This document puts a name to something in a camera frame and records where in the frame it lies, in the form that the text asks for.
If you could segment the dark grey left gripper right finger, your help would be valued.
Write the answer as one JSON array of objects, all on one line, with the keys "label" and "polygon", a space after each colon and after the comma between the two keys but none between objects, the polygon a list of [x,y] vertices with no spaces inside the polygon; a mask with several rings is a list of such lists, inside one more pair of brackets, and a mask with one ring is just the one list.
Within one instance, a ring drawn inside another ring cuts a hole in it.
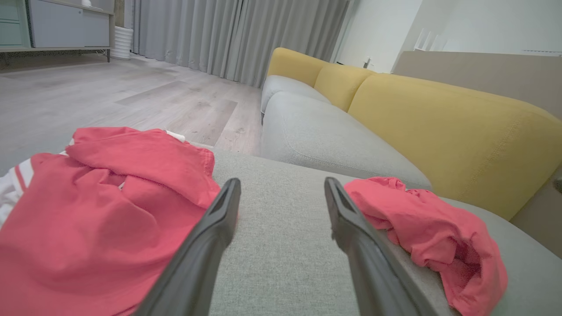
[{"label": "dark grey left gripper right finger", "polygon": [[332,238],[349,258],[361,316],[438,316],[339,180],[325,178]]}]

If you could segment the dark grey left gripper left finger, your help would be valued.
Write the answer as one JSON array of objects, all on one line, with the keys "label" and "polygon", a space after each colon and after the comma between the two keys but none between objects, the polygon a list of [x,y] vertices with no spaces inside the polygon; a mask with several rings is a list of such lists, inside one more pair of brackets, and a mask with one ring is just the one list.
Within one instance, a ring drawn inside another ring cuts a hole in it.
[{"label": "dark grey left gripper left finger", "polygon": [[208,316],[223,252],[238,219],[241,182],[225,182],[132,316]]}]

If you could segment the red shorts with white trim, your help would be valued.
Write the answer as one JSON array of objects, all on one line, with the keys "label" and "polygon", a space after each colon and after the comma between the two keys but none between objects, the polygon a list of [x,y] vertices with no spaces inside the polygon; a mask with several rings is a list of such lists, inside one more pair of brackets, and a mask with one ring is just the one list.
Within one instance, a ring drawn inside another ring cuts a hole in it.
[{"label": "red shorts with white trim", "polygon": [[377,230],[418,266],[441,276],[448,305],[461,316],[490,316],[508,286],[495,240],[478,216],[396,177],[357,179],[345,192]]}]

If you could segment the red basketball jersey number 23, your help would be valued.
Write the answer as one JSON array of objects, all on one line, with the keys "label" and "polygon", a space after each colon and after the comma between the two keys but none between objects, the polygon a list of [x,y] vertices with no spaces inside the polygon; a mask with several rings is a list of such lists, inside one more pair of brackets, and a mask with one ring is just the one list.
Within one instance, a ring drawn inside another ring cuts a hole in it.
[{"label": "red basketball jersey number 23", "polygon": [[0,316],[134,312],[220,191],[162,129],[88,127],[0,176]]}]

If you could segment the large grey sofa seat cushion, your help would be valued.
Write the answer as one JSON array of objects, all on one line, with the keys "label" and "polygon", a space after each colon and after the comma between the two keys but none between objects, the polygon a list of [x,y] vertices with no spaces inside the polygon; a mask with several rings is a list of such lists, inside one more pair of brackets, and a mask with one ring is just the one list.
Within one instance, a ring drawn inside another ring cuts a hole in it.
[{"label": "large grey sofa seat cushion", "polygon": [[396,177],[409,189],[431,190],[405,156],[343,110],[288,92],[270,98],[261,156],[355,178]]}]

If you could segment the large yellow sofa back cushion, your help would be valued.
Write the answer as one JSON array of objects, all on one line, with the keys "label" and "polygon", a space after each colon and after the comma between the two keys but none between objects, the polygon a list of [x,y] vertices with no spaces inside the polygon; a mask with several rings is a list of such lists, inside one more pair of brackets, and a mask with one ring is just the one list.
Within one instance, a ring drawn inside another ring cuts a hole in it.
[{"label": "large yellow sofa back cushion", "polygon": [[562,121],[504,96],[375,74],[348,113],[414,164],[435,194],[506,220],[562,165]]}]

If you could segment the small grey sofa seat cushion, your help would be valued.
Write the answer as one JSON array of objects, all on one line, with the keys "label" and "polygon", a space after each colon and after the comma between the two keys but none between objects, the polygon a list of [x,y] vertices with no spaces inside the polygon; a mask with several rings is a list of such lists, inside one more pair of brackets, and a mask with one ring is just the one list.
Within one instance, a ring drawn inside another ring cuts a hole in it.
[{"label": "small grey sofa seat cushion", "polygon": [[277,92],[289,92],[300,96],[310,97],[319,101],[331,104],[331,102],[323,96],[315,88],[295,79],[291,79],[279,75],[268,76],[262,87],[261,94],[261,114],[265,114],[269,100]]}]

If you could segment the grey pleated curtain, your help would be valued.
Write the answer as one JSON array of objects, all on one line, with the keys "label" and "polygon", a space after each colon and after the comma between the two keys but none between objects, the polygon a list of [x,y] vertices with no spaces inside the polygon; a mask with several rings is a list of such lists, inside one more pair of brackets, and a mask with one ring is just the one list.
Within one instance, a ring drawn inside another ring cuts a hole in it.
[{"label": "grey pleated curtain", "polygon": [[350,0],[132,0],[135,54],[261,87],[273,51],[331,60]]}]

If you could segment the white ribbed cylinder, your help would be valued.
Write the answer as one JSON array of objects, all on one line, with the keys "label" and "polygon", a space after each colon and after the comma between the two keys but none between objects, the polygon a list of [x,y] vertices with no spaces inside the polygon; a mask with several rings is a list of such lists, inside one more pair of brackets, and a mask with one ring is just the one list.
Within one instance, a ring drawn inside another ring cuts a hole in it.
[{"label": "white ribbed cylinder", "polygon": [[134,30],[115,26],[114,48],[110,57],[119,60],[130,60]]}]

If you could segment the white slatted rack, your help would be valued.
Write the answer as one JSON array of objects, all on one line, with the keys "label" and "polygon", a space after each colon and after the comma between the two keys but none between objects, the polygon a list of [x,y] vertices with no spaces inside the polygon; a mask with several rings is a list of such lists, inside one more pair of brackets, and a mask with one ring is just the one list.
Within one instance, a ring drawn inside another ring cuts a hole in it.
[{"label": "white slatted rack", "polygon": [[422,29],[416,43],[414,51],[443,51],[447,39],[432,31]]}]

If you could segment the grey cabinet with wooden frame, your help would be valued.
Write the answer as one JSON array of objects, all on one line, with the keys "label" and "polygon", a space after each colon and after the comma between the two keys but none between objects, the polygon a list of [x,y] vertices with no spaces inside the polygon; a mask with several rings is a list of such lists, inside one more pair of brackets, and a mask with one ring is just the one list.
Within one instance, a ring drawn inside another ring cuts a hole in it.
[{"label": "grey cabinet with wooden frame", "polygon": [[114,48],[115,0],[0,0],[0,61],[10,53]]}]

